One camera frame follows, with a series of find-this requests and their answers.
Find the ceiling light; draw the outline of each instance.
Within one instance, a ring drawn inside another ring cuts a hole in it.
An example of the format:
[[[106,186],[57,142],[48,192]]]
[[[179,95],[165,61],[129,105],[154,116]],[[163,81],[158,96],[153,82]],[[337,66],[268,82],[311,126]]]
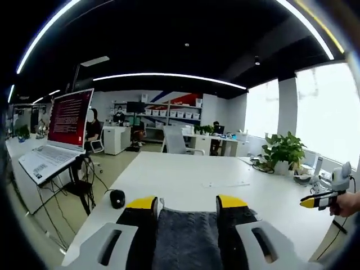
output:
[[[13,93],[13,91],[14,91],[14,87],[15,87],[15,85],[13,84],[13,85],[11,86],[11,89],[10,89],[9,97],[7,98],[7,103],[10,103],[10,99],[11,99],[11,95],[12,95],[12,93]]]
[[[329,47],[326,45],[325,41],[322,39],[318,31],[316,31],[315,27],[304,17],[303,14],[300,13],[295,7],[293,7],[288,1],[286,0],[276,0],[280,4],[282,4],[287,10],[289,10],[295,17],[297,17],[303,25],[313,34],[313,36],[316,38],[317,42],[320,44],[322,49],[325,51],[327,57],[330,60],[334,59],[334,56],[332,55]]]
[[[57,93],[57,92],[60,92],[60,90],[56,90],[56,91],[54,91],[54,92],[51,92],[51,93],[49,94],[49,96],[54,95],[54,94]]]
[[[81,63],[81,65],[87,67],[87,66],[96,65],[96,64],[99,64],[99,63],[102,63],[102,62],[105,62],[105,61],[109,61],[109,60],[110,60],[110,58],[108,58],[107,56],[102,56],[102,57],[99,57],[99,58],[96,58],[96,59],[93,59],[93,60],[83,62],[83,63]]]
[[[215,80],[215,79],[210,79],[210,78],[205,78],[205,77],[200,77],[200,76],[193,76],[193,75],[184,75],[184,74],[173,74],[173,73],[130,73],[130,74],[119,74],[119,75],[112,75],[112,76],[106,76],[106,77],[100,77],[100,78],[96,78],[93,81],[97,81],[97,80],[105,80],[105,79],[113,79],[113,78],[121,78],[121,77],[133,77],[133,76],[170,76],[170,77],[183,77],[183,78],[190,78],[190,79],[198,79],[198,80],[207,80],[209,82],[213,82],[213,83],[221,83],[221,84],[225,84],[227,86],[233,86],[236,88],[240,88],[240,89],[246,89],[246,87],[241,86],[241,85],[237,85],[237,84],[233,84],[233,83],[228,83],[228,82],[224,82],[222,80]]]
[[[38,100],[35,100],[35,101],[33,102],[33,104],[35,104],[36,102],[39,102],[39,101],[42,100],[42,99],[43,99],[43,97],[39,98]]]
[[[43,27],[43,29],[41,29],[39,34],[35,37],[35,39],[31,43],[31,45],[28,48],[28,50],[26,51],[25,55],[22,57],[22,60],[20,62],[19,67],[17,68],[16,73],[19,74],[21,72],[21,70],[23,69],[23,67],[25,65],[25,62],[29,58],[30,53],[33,51],[36,44],[39,42],[41,37],[43,37],[45,32],[51,27],[51,25],[53,25],[55,23],[55,21],[57,21],[58,18],[60,18],[66,11],[71,9],[75,4],[77,4],[80,1],[81,0],[71,0],[67,5],[65,5],[61,10],[59,10],[59,12],[57,14],[55,14],[48,23],[46,23],[46,25]]]
[[[260,65],[260,59],[259,59],[259,56],[255,56],[255,64],[256,66],[259,66]]]

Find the laptop screen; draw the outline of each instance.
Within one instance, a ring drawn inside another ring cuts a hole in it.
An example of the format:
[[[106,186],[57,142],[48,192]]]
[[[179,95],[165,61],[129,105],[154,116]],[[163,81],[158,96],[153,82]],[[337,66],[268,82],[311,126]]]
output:
[[[86,114],[93,89],[54,99],[48,140],[56,146],[83,151]]]

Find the computer mouse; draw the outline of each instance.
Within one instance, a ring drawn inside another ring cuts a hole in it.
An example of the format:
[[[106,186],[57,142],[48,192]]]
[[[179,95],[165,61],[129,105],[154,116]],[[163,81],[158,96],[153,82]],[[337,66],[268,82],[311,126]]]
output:
[[[111,206],[119,209],[125,205],[125,193],[122,190],[113,190],[110,192]]]

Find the window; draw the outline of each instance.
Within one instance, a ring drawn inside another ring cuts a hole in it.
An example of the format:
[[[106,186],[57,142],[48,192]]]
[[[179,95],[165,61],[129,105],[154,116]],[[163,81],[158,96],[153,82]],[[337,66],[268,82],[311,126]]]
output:
[[[249,89],[246,102],[245,130],[264,138],[265,133],[276,134],[279,119],[278,80]]]
[[[360,154],[360,101],[348,64],[297,73],[296,135],[307,148],[356,168]]]

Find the white chair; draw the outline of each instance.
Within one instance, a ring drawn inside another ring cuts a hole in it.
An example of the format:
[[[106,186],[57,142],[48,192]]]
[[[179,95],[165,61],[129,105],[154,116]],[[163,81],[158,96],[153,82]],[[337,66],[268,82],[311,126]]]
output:
[[[94,153],[94,154],[103,152],[104,149],[105,149],[104,144],[102,143],[102,141],[104,139],[104,122],[100,122],[100,127],[101,127],[100,136],[98,137],[98,139],[90,142],[90,146],[91,146],[91,149],[92,149],[91,152]],[[101,164],[99,162],[94,162],[94,166],[99,167],[100,173],[103,172],[103,170],[101,168]]]
[[[98,137],[98,139],[90,142],[91,150],[93,153],[103,152],[103,150],[104,150],[104,144],[102,143],[102,140],[104,137],[103,136],[103,134],[104,134],[104,123],[103,122],[100,122],[100,127],[101,127],[100,136]]]
[[[164,143],[170,154],[187,154],[187,152],[200,152],[205,155],[202,149],[187,148],[182,134],[182,129],[176,125],[166,125],[164,129]]]

